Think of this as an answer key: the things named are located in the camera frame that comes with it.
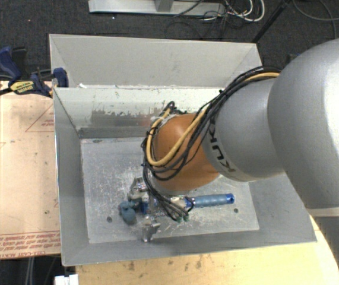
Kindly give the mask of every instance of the black carpet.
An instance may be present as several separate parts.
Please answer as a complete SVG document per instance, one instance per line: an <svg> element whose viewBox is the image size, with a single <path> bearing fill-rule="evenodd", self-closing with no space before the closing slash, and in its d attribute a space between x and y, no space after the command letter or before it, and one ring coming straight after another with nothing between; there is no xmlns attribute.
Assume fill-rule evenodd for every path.
<svg viewBox="0 0 339 285"><path fill-rule="evenodd" d="M266 15L262 21L246 24L234 19L223 27L221 19L203 23L188 17L94 15L88 13L88 0L0 0L0 48L6 45L12 48L25 46L28 49L28 65L35 70L36 67L49 67L50 33L250 42L281 0L264 1ZM295 1L309 14L324 18L329 16L320 1ZM333 17L339 17L339 0L323 2ZM335 21L335 29L336 37L339 37L339 21ZM335 33L331 22L306 18L290 4L258 43L262 62L283 68L290 54L300 54L331 40ZM27 261L0 261L0 284L23 284ZM52 261L50 257L36 258L36 284L43 284ZM52 275L65 272L59 262L53 264Z"/></svg>

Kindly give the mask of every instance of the cardboard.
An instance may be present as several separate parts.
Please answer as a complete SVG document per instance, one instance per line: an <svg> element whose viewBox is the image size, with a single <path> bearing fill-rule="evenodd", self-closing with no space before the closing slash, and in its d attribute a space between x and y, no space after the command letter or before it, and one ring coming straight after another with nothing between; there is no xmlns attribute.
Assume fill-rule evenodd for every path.
<svg viewBox="0 0 339 285"><path fill-rule="evenodd" d="M61 252L53 101L0 97L0 259Z"/></svg>

